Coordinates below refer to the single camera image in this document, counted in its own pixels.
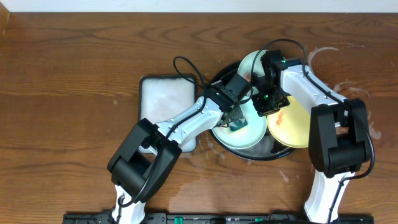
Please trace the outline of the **green yellow sponge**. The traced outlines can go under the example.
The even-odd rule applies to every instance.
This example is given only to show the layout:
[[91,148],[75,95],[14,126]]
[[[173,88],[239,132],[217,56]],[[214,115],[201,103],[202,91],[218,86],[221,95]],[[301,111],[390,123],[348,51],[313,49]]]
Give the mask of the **green yellow sponge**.
[[235,121],[229,123],[229,129],[231,132],[236,132],[248,125],[246,118],[238,118]]

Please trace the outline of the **mint plate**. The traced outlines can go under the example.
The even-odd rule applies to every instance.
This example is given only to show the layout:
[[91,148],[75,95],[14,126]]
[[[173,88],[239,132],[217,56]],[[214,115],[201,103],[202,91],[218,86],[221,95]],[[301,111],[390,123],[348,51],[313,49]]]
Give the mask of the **mint plate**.
[[248,125],[236,132],[231,132],[228,127],[215,127],[212,133],[216,140],[228,149],[240,150],[257,144],[267,130],[267,118],[260,117],[254,108],[252,100],[240,105]]
[[[267,52],[267,50],[262,50],[260,54],[256,58],[256,62],[254,64],[253,72],[258,77],[262,77],[265,75],[261,57]],[[250,53],[249,55],[245,56],[244,59],[241,61],[238,67],[238,74],[245,78],[248,82],[251,81],[251,70],[252,70],[252,63],[254,61],[254,57],[257,55],[258,50]]]

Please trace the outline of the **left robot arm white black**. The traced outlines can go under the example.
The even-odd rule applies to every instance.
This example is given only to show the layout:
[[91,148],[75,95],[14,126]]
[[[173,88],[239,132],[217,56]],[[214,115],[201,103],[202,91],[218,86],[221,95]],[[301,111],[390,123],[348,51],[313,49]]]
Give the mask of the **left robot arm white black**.
[[163,186],[184,145],[226,124],[249,91],[249,85],[211,84],[191,107],[173,118],[138,121],[106,167],[117,193],[114,222],[143,221],[146,202]]

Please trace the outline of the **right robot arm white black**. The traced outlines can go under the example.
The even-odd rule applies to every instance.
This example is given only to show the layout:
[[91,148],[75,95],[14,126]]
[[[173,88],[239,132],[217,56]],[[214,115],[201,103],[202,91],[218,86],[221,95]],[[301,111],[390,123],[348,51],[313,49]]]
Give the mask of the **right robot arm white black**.
[[347,183],[359,177],[363,163],[374,162],[364,102],[335,93],[306,60],[286,59],[280,50],[249,54],[238,73],[251,79],[254,108],[273,137],[308,149],[316,172],[303,206],[306,220],[337,221]]

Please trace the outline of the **round black tray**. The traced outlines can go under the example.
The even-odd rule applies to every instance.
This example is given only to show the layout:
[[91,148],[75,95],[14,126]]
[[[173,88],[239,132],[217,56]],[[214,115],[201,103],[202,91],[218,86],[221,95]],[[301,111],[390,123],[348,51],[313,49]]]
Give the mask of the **round black tray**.
[[[253,89],[253,94],[254,93],[258,93],[257,89]],[[244,100],[246,100],[247,102],[251,99],[252,95],[246,95],[244,97]],[[254,160],[254,161],[271,161],[274,159],[278,159],[280,157],[288,155],[294,149],[294,147],[283,145],[279,141],[277,141],[269,132],[268,127],[263,138],[257,144],[246,149],[240,149],[240,150],[228,149],[218,140],[216,141],[227,151],[244,159]]]

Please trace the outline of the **black rectangular soapy water tray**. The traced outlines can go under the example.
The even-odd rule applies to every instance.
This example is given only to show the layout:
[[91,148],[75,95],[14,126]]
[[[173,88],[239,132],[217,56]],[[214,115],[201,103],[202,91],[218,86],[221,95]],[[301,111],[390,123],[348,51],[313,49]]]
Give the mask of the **black rectangular soapy water tray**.
[[151,75],[140,80],[139,118],[155,124],[173,118],[193,106],[197,79],[189,74]]

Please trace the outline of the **yellow plate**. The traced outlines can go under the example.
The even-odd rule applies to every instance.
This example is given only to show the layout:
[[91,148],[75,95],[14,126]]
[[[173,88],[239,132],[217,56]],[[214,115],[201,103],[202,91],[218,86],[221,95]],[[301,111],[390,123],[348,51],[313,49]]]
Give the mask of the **yellow plate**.
[[267,116],[267,127],[281,144],[294,147],[308,147],[310,113],[293,97],[287,97],[290,105]]

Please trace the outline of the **mint plate top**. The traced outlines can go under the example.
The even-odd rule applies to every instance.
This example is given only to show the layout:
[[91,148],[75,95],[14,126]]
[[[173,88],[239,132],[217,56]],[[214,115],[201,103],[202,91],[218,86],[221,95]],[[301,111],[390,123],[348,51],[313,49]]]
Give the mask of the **mint plate top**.
[[[253,72],[258,77],[262,77],[265,75],[261,57],[267,52],[267,50],[262,50],[260,54],[256,58],[256,62],[254,64]],[[252,70],[252,63],[254,61],[254,57],[257,55],[258,50],[250,53],[249,55],[245,56],[244,59],[241,61],[238,67],[238,74],[245,78],[248,82],[251,81],[251,70]]]

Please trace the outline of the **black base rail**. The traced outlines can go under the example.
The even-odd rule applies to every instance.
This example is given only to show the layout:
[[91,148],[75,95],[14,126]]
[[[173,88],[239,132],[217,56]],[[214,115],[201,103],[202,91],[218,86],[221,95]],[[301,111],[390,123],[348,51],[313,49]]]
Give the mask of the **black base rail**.
[[[63,224],[107,224],[115,223],[111,212],[97,214],[65,214]],[[248,223],[308,223],[294,213],[274,213],[272,215],[167,215],[148,213],[142,224],[248,224]]]

